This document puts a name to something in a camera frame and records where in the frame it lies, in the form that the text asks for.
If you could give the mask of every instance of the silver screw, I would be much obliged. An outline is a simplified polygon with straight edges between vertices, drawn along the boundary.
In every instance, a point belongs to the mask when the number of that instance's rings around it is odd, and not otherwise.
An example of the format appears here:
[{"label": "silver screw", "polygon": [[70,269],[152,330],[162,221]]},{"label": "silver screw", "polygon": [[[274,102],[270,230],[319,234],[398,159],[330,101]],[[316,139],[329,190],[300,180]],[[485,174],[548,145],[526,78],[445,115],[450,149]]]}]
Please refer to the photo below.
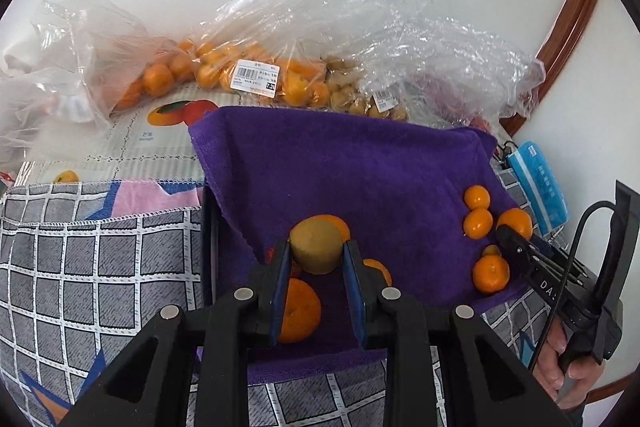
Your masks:
[{"label": "silver screw", "polygon": [[234,291],[234,297],[239,301],[248,301],[254,296],[254,291],[251,288],[238,288]]},{"label": "silver screw", "polygon": [[180,313],[180,308],[175,304],[169,304],[160,310],[160,316],[164,319],[174,319]]},{"label": "silver screw", "polygon": [[474,309],[466,304],[460,304],[456,307],[456,315],[461,319],[470,319],[474,316]]},{"label": "silver screw", "polygon": [[400,290],[393,286],[389,286],[382,290],[382,296],[388,301],[395,301],[396,299],[399,299],[401,295]]}]

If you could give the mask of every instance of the plastic bag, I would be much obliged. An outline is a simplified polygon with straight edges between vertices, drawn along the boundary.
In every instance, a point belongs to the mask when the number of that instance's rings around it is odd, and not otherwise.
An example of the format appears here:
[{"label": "plastic bag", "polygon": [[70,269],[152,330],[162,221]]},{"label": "plastic bag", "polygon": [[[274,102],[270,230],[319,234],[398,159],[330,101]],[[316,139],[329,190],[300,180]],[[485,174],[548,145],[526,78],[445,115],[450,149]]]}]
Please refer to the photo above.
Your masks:
[{"label": "plastic bag", "polygon": [[31,22],[42,48],[37,69],[78,73],[95,121],[105,128],[112,111],[193,80],[192,57],[175,41],[151,37],[139,19],[107,0],[44,1]]},{"label": "plastic bag", "polygon": [[396,113],[430,126],[529,116],[542,64],[503,39],[430,18],[430,3],[232,0],[192,37],[198,85],[252,92],[262,105],[383,118],[391,109],[378,98],[393,87]]},{"label": "plastic bag", "polygon": [[537,59],[455,20],[397,15],[368,40],[356,55],[364,64],[362,89],[412,84],[452,123],[516,113],[528,118],[537,105],[534,88],[545,79]]},{"label": "plastic bag", "polygon": [[0,80],[0,171],[18,171],[49,119],[94,121],[80,74],[46,68]]},{"label": "plastic bag", "polygon": [[332,42],[353,41],[365,22],[382,23],[388,1],[232,0],[194,36],[198,85],[278,96],[292,107],[327,107]]}]

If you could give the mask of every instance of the blue gripper pad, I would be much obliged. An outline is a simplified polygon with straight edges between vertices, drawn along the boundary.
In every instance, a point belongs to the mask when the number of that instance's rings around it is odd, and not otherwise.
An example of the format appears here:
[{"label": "blue gripper pad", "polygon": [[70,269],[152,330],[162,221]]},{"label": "blue gripper pad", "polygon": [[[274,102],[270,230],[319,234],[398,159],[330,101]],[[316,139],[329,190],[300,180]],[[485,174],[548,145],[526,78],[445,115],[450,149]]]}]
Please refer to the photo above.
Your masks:
[{"label": "blue gripper pad", "polygon": [[289,288],[289,277],[291,275],[291,251],[289,241],[284,248],[284,255],[280,263],[278,278],[276,279],[275,290],[270,302],[271,320],[269,327],[269,338],[271,345],[274,346],[278,342],[280,330],[282,329],[282,319],[284,317],[284,305],[287,298],[287,289]]},{"label": "blue gripper pad", "polygon": [[358,276],[353,265],[353,259],[348,252],[346,243],[342,247],[342,276],[347,292],[347,302],[349,304],[353,333],[360,347],[364,347],[367,343],[367,328],[365,325],[367,318],[366,306],[360,291],[360,284],[358,283]]}]

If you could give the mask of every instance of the black gripper frame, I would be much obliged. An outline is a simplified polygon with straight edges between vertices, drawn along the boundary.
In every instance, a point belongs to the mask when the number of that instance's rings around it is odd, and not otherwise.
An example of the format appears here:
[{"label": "black gripper frame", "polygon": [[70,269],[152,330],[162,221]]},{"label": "black gripper frame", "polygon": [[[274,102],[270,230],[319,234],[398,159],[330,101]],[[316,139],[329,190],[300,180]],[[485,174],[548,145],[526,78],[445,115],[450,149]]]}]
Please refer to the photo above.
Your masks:
[{"label": "black gripper frame", "polygon": [[[289,243],[280,240],[274,250],[247,288],[195,311],[163,308],[61,427],[184,427],[194,368],[194,427],[247,427],[247,350],[276,343],[290,275]],[[431,346],[438,348],[449,427],[568,426],[479,315],[426,309],[410,295],[385,290],[382,273],[364,266],[354,241],[345,243],[342,261],[354,333],[363,348],[387,350],[385,427],[438,424]]]},{"label": "black gripper frame", "polygon": [[[614,206],[600,273],[596,276],[574,260],[561,295],[558,315],[573,331],[558,360],[564,372],[578,357],[591,355],[598,363],[610,359],[622,337],[620,294],[638,240],[640,195],[618,181]],[[567,253],[536,236],[529,242],[507,225],[498,227],[496,234],[512,269],[523,273],[535,292],[553,306],[568,263]]]}]

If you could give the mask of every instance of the black cable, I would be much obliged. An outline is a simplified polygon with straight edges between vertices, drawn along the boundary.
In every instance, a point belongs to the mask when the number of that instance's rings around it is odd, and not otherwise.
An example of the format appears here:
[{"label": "black cable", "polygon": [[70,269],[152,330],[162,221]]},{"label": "black cable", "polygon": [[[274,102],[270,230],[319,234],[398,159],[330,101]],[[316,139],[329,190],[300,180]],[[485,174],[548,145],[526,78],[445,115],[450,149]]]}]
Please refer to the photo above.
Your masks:
[{"label": "black cable", "polygon": [[584,230],[584,226],[587,223],[587,219],[593,214],[596,210],[600,208],[610,208],[614,213],[617,213],[617,208],[615,204],[610,201],[597,201],[593,203],[591,206],[587,208],[582,214],[580,221],[578,222],[578,226],[575,229],[574,240],[571,242],[571,248],[569,249],[569,256],[566,260],[566,267],[564,268],[564,272],[562,273],[562,280],[560,282],[560,289],[558,290],[558,295],[556,295],[556,301],[554,305],[551,307],[551,311],[546,318],[545,327],[542,329],[542,334],[540,334],[540,338],[538,343],[536,344],[536,349],[531,356],[531,360],[529,361],[528,369],[533,372],[533,368],[536,366],[536,362],[538,361],[538,357],[540,356],[540,351],[542,350],[542,346],[545,345],[546,336],[549,333],[551,328],[551,322],[553,322],[556,314],[558,313],[558,308],[560,307],[560,302],[562,300],[562,294],[566,289],[566,282],[569,279],[569,273],[571,272],[571,267],[574,264],[575,253],[578,250],[578,243],[580,243],[580,237],[582,236],[582,230]]}]

